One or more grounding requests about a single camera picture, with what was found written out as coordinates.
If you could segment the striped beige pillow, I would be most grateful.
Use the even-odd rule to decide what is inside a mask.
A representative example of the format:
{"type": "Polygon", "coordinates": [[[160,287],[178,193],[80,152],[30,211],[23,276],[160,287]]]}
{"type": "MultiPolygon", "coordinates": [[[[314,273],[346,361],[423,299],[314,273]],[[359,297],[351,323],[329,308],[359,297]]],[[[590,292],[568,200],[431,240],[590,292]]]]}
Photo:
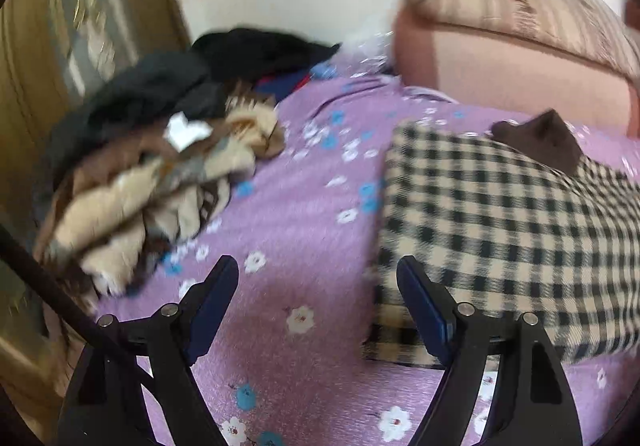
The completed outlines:
{"type": "Polygon", "coordinates": [[[436,23],[536,42],[639,77],[639,45],[603,0],[408,0],[436,23]]]}

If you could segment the purple floral bed sheet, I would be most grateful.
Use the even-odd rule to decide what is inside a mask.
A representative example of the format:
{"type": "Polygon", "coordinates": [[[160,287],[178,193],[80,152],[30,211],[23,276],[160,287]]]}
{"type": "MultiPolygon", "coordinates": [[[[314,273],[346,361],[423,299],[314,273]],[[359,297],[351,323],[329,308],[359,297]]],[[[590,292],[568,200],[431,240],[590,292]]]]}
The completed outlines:
{"type": "Polygon", "coordinates": [[[181,299],[221,255],[240,281],[193,373],[231,445],[405,445],[440,372],[370,362],[382,164],[394,127],[483,136],[518,111],[467,106],[387,76],[315,80],[278,108],[285,150],[232,192],[141,288],[102,299],[120,320],[181,299]]]}

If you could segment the beige brown clothes pile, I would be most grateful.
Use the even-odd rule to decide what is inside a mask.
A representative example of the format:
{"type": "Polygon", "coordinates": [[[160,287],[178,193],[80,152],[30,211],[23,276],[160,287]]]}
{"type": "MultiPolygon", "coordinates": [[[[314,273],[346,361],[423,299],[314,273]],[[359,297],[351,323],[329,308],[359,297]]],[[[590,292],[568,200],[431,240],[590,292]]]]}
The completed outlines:
{"type": "Polygon", "coordinates": [[[123,295],[226,208],[233,179],[284,150],[276,106],[238,86],[220,117],[178,111],[92,152],[55,191],[35,260],[70,294],[123,295]]]}

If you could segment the clear plastic bag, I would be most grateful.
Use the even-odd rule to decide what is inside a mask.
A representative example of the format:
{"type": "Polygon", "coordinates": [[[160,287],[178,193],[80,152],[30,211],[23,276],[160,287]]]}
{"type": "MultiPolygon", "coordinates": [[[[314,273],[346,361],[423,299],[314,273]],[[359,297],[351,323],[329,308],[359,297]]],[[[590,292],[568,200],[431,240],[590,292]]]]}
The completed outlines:
{"type": "Polygon", "coordinates": [[[389,18],[374,18],[364,22],[342,44],[344,73],[350,77],[384,73],[393,64],[393,40],[394,31],[389,18]]]}

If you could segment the black beige checkered coat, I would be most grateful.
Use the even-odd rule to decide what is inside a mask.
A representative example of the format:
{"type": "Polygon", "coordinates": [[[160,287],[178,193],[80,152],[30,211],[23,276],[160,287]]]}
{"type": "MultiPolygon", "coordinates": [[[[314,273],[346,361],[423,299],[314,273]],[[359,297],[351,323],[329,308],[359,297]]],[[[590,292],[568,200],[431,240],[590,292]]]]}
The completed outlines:
{"type": "Polygon", "coordinates": [[[638,344],[639,186],[624,173],[585,157],[567,175],[494,140],[404,122],[383,183],[367,359],[435,365],[397,287],[406,255],[487,315],[535,314],[566,364],[638,344]]]}

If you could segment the wooden wardrobe with glass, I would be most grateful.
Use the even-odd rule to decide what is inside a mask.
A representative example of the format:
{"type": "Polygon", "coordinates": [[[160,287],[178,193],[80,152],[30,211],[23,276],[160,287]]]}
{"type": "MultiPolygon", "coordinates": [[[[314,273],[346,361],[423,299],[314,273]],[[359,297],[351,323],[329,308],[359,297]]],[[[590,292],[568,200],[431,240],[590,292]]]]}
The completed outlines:
{"type": "Polygon", "coordinates": [[[1,221],[23,247],[50,130],[116,73],[189,44],[176,0],[2,0],[1,221]]]}

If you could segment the pink upholstered headboard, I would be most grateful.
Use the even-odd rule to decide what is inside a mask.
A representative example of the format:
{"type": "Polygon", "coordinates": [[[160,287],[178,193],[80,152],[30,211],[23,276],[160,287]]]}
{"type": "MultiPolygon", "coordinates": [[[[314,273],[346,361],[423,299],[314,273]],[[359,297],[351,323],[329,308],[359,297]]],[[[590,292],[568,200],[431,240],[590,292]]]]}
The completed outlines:
{"type": "Polygon", "coordinates": [[[406,2],[394,20],[396,71],[408,86],[438,89],[461,103],[538,114],[639,136],[636,86],[606,68],[491,32],[436,24],[406,2]]]}

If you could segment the black garment pile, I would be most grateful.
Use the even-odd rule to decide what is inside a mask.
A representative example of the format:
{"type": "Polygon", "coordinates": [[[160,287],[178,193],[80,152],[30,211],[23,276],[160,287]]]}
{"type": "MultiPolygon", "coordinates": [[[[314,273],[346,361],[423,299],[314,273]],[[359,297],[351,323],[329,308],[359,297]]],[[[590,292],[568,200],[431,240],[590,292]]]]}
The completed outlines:
{"type": "Polygon", "coordinates": [[[55,191],[91,151],[162,117],[182,112],[190,120],[220,119],[236,83],[306,71],[338,48],[288,33],[234,28],[204,34],[186,51],[150,54],[52,128],[39,184],[55,191]]]}

